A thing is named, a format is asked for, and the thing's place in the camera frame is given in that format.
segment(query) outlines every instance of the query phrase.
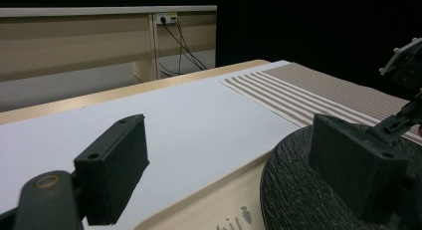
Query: electrical outlet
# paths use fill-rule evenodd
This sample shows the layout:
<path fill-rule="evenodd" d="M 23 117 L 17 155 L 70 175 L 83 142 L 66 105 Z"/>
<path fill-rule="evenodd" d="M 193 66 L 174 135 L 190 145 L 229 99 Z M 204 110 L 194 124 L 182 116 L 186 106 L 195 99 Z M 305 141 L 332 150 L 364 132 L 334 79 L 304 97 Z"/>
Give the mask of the electrical outlet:
<path fill-rule="evenodd" d="M 163 24 L 161 18 L 165 18 L 165 24 L 175 23 L 171 18 L 177 18 L 177 13 L 157 13 L 157 24 Z"/>

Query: wall socket plate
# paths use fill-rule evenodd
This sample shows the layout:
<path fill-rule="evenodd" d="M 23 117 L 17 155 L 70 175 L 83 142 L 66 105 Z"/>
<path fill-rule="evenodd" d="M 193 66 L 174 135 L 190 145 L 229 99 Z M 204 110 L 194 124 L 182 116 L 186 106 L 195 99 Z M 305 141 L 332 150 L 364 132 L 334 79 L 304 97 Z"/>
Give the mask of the wall socket plate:
<path fill-rule="evenodd" d="M 177 13 L 157 13 L 157 24 L 163 24 L 161 18 L 165 18 L 165 24 L 175 23 L 171 18 L 177 18 Z"/>

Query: gray floor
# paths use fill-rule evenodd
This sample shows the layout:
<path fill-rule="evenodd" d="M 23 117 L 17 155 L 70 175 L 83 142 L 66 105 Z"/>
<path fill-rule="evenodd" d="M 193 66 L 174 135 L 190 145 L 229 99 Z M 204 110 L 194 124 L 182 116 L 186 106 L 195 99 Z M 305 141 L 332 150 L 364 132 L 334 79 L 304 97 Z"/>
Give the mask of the gray floor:
<path fill-rule="evenodd" d="M 215 51 L 193 53 L 191 56 L 160 58 L 161 78 L 178 76 L 215 67 Z M 0 83 L 0 112 L 6 112 L 87 94 L 140 84 L 132 73 L 131 63 L 44 77 Z"/>

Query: circular black platform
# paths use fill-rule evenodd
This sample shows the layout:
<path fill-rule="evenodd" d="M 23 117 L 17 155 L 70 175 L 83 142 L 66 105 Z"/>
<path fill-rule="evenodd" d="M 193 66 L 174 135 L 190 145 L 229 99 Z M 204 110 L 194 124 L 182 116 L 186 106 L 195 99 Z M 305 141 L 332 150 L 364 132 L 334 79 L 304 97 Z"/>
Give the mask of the circular black platform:
<path fill-rule="evenodd" d="M 311 134 L 311 126 L 291 133 L 275 146 L 267 159 L 260 193 L 266 229 L 397 229 L 397 216 L 393 216 L 386 225 L 369 225 L 353 216 L 341 199 L 309 167 Z M 396 148 L 411 157 L 410 176 L 421 171 L 420 145 L 401 138 Z"/>

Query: white sheet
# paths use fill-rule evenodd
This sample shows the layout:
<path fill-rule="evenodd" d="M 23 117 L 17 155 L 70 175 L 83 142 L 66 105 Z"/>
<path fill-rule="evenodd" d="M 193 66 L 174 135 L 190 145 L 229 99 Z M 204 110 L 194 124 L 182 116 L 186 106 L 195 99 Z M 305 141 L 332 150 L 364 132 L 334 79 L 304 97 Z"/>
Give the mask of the white sheet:
<path fill-rule="evenodd" d="M 116 225 L 131 229 L 269 152 L 297 126 L 220 81 L 286 65 L 186 83 L 83 109 L 0 125 L 0 213 L 18 205 L 21 187 L 41 173 L 74 170 L 73 160 L 115 121 L 145 115 L 149 166 Z"/>

